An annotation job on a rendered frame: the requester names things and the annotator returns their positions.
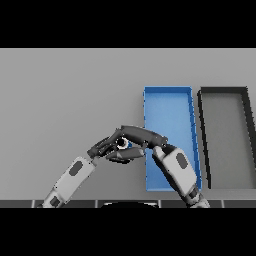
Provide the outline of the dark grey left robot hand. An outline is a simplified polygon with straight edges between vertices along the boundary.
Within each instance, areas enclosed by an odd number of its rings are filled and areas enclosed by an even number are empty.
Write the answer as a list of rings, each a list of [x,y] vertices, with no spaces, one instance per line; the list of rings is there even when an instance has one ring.
[[[117,159],[117,146],[116,140],[106,137],[96,143],[87,151],[88,156],[91,159],[95,157],[105,157],[108,160]]]

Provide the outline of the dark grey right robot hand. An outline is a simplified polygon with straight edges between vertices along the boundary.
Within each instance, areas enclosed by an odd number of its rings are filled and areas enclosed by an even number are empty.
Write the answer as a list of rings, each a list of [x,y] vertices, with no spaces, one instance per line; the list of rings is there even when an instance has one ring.
[[[156,132],[136,126],[124,126],[117,129],[107,140],[107,144],[114,146],[116,142],[125,138],[128,141],[137,144],[137,147],[114,150],[106,156],[106,159],[112,162],[127,163],[133,159],[144,156],[146,148],[153,149],[155,146],[165,147],[168,138]]]

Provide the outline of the blue bin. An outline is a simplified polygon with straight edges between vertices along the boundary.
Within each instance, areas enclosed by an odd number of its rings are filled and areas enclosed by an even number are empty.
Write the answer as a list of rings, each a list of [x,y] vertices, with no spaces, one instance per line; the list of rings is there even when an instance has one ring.
[[[145,86],[144,127],[168,138],[188,157],[202,188],[194,100],[190,86]]]

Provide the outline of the dark grey bin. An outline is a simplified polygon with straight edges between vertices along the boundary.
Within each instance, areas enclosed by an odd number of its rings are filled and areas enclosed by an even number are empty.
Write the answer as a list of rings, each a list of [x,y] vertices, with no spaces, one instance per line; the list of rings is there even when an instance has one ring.
[[[209,189],[256,189],[256,130],[247,87],[197,93]]]

